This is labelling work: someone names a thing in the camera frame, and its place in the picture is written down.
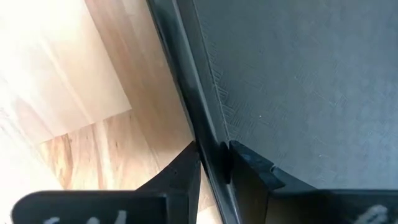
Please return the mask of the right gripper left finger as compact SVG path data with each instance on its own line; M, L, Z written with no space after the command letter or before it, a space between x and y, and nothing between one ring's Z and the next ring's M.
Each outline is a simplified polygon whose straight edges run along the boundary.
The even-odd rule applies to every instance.
M191 142L136 190L34 192L12 209L13 224L196 224L201 162Z

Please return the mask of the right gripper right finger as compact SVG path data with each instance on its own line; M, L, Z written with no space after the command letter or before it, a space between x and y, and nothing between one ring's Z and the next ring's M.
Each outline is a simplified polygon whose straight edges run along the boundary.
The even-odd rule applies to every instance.
M228 148L242 224L398 224L398 190L316 189L240 142Z

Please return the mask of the black rectangular tray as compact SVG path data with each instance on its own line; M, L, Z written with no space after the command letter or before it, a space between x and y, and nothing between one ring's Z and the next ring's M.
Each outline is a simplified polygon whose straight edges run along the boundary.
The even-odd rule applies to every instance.
M398 190L398 0L147 0L223 224L237 141L316 189Z

